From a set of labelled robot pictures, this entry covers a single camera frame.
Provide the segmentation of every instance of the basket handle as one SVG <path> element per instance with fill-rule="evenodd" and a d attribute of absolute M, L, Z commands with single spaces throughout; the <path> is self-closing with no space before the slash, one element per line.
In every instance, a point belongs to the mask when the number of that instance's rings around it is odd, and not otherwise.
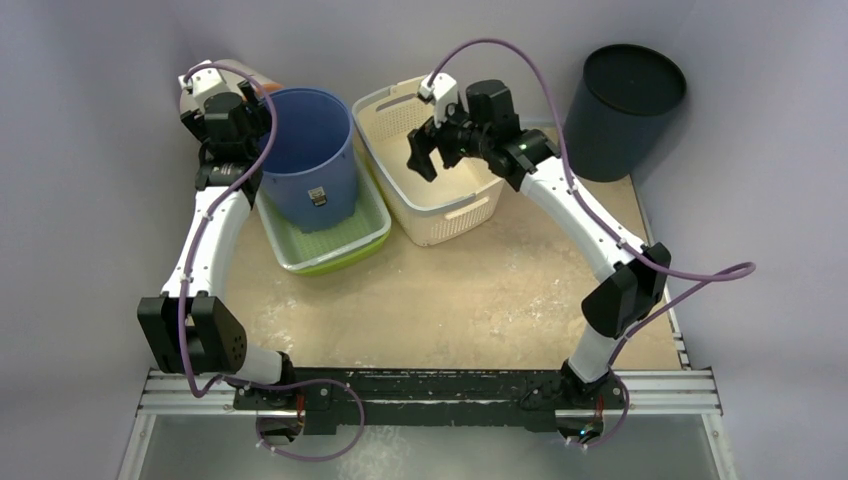
<path fill-rule="evenodd" d="M 488 195 L 481 198 L 480 200 L 477 200 L 474 203 L 468 204 L 468 205 L 466 205 L 462 208 L 457 208 L 456 210 L 454 210 L 452 212 L 446 213 L 445 214 L 445 220 L 453 220 L 454 218 L 465 215 L 466 213 L 468 213 L 472 210 L 476 210 L 476 209 L 482 207 L 483 205 L 485 205 L 487 203 L 489 203 Z"/>

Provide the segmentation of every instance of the green plastic basket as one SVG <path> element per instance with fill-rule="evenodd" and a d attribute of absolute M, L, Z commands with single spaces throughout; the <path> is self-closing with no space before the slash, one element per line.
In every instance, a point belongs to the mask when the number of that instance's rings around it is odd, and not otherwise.
<path fill-rule="evenodd" d="M 353 216 L 333 228 L 303 233 L 274 208 L 260 190 L 256 205 L 280 266 L 298 275 L 323 275 L 376 252 L 391 231 L 392 219 L 374 180 L 357 157 L 359 197 Z"/>

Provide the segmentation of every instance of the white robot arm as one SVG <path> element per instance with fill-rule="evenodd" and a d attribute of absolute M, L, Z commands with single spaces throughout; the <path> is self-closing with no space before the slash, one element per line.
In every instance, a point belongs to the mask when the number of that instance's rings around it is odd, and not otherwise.
<path fill-rule="evenodd" d="M 432 181 L 436 177 L 429 157 L 433 149 L 438 148 L 446 168 L 464 157 L 482 158 L 492 173 L 533 200 L 575 241 L 601 285 L 583 302 L 588 325 L 563 370 L 576 388 L 589 388 L 607 375 L 625 330 L 647 316 L 665 284 L 665 275 L 634 261 L 621 248 L 622 242 L 641 247 L 646 256 L 665 266 L 671 261 L 668 251 L 661 244 L 648 247 L 627 231 L 576 178 L 569 187 L 556 147 L 542 132 L 519 127 L 511 93 L 502 82 L 470 85 L 466 110 L 453 78 L 442 72 L 432 82 L 429 79 L 421 82 L 418 96 L 434 106 L 433 117 L 410 132 L 412 155 L 407 166 Z M 581 189 L 586 203 L 622 240 L 613 239 L 589 217 L 572 189 Z"/>

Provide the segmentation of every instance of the white laundry basket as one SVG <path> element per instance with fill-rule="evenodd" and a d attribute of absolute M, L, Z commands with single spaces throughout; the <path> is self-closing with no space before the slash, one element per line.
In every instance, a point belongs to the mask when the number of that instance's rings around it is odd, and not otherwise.
<path fill-rule="evenodd" d="M 451 169 L 439 152 L 430 155 L 438 176 L 429 183 L 406 167 L 407 134 L 433 115 L 433 107 L 416 97 L 424 77 L 386 87 L 353 105 L 377 183 L 389 209 L 414 243 L 435 245 L 485 222 L 495 212 L 504 181 L 486 162 L 466 158 Z"/>

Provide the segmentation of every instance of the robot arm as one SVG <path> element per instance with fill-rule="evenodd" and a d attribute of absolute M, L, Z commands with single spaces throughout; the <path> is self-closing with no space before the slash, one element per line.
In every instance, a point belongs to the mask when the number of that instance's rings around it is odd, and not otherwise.
<path fill-rule="evenodd" d="M 634 259 L 581 208 L 566 182 L 558 150 L 539 130 L 522 130 L 509 89 L 499 80 L 468 87 L 468 109 L 457 93 L 456 81 L 445 73 L 431 85 L 421 82 L 418 96 L 434 105 L 433 117 L 408 135 L 411 156 L 407 166 L 427 181 L 436 178 L 430 152 L 438 149 L 444 167 L 462 158 L 485 160 L 495 175 L 542 207 L 574 239 L 600 285 L 582 303 L 588 322 L 574 354 L 562 367 L 566 383 L 581 394 L 592 390 L 609 373 L 612 355 L 625 331 L 645 318 L 660 301 L 665 275 Z M 662 244 L 647 246 L 622 227 L 587 191 L 583 199 L 630 245 L 663 266 L 671 256 Z"/>
<path fill-rule="evenodd" d="M 259 156 L 258 140 L 270 129 L 270 119 L 247 82 L 227 82 L 217 69 L 202 70 L 186 84 L 192 109 L 183 124 L 201 142 L 195 177 L 194 218 L 177 266 L 158 297 L 143 298 L 138 319 L 159 368 L 185 373 L 177 332 L 177 302 L 184 279 L 182 266 L 201 220 L 212 203 L 225 194 Z M 186 296 L 192 324 L 186 327 L 189 358 L 196 373 L 223 373 L 262 384 L 290 383 L 291 361 L 247 340 L 242 325 L 224 305 L 226 274 L 236 238 L 258 191 L 259 170 L 218 204 L 195 248 Z"/>

